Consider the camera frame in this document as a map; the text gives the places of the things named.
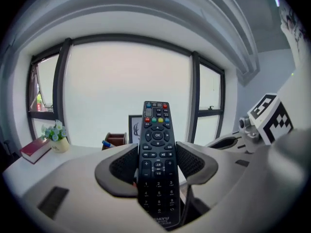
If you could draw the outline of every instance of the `flower pot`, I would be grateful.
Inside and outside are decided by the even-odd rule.
[[[69,143],[67,141],[67,138],[63,138],[60,141],[50,141],[51,148],[57,152],[57,153],[63,153],[66,152],[69,149]]]

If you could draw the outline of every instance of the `desk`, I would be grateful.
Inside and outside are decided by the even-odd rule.
[[[48,151],[35,164],[31,164],[21,157],[3,172],[3,178],[11,192],[21,198],[29,188],[64,162],[97,153],[101,150],[102,148],[70,145],[69,150],[65,153],[56,153],[53,150]]]

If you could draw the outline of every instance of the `remote control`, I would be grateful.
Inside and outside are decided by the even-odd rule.
[[[138,201],[164,228],[179,223],[179,179],[172,117],[167,102],[144,102],[139,141]]]

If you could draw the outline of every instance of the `ok button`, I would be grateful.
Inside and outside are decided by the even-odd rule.
[[[153,139],[161,140],[163,138],[163,134],[160,131],[156,131],[152,134]]]

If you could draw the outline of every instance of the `book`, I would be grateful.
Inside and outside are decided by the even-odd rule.
[[[29,143],[20,150],[21,155],[32,164],[35,164],[51,149],[50,140],[41,137]]]

